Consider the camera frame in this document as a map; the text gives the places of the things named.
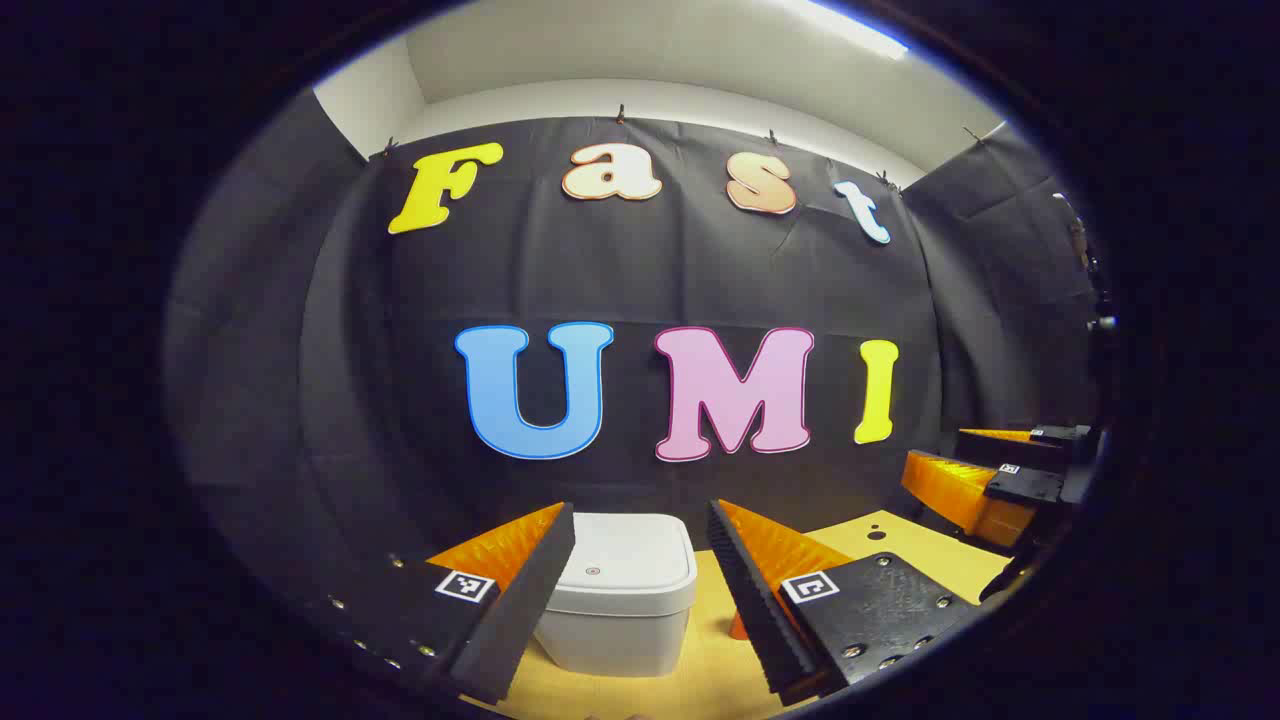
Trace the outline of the wooden desktop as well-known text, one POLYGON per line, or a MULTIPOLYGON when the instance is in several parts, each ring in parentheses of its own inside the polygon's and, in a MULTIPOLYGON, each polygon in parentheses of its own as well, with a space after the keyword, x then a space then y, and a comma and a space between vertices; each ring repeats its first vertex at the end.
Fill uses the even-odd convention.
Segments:
MULTIPOLYGON (((891 552, 970 603, 1007 565, 997 553, 884 510, 808 532, 851 559, 891 552)), ((531 641, 506 700, 488 710, 515 720, 767 720, 785 712, 746 641, 731 637, 735 606, 712 551, 695 553, 696 598, 675 670, 622 678, 570 673, 531 641)))

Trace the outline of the white desktop garbage bin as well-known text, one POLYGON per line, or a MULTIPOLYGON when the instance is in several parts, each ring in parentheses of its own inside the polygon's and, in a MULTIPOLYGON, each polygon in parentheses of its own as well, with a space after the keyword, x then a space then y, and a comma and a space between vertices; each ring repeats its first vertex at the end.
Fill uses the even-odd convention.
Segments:
POLYGON ((534 637, 570 673, 675 671, 698 594, 685 523, 650 512, 575 512, 575 546, 534 637))

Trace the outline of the black backdrop cloth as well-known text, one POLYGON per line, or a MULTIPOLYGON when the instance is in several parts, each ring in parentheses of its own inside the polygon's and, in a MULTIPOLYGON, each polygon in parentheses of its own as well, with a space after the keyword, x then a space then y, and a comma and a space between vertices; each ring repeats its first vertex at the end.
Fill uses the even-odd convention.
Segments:
POLYGON ((188 483, 284 594, 550 503, 797 530, 913 501, 909 450, 1089 424, 1093 291, 1052 172, 1002 131, 908 187, 764 142, 550 118, 358 160, 311 95, 189 233, 163 350, 188 483))

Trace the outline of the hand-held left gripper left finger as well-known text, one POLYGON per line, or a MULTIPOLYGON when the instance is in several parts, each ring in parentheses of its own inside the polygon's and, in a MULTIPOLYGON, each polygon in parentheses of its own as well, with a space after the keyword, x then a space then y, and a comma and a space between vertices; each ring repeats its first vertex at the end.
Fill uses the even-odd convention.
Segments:
POLYGON ((361 670, 419 697, 509 692, 575 547, 558 502, 438 552, 389 552, 302 600, 361 670))

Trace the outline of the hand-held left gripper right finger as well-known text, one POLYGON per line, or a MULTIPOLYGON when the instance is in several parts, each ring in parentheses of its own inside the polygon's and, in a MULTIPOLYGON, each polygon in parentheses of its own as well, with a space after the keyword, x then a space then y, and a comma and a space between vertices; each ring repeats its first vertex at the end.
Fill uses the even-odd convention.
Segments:
POLYGON ((785 706, 886 671, 978 610, 897 553, 852 559, 726 500, 710 501, 707 536, 769 691, 785 706))

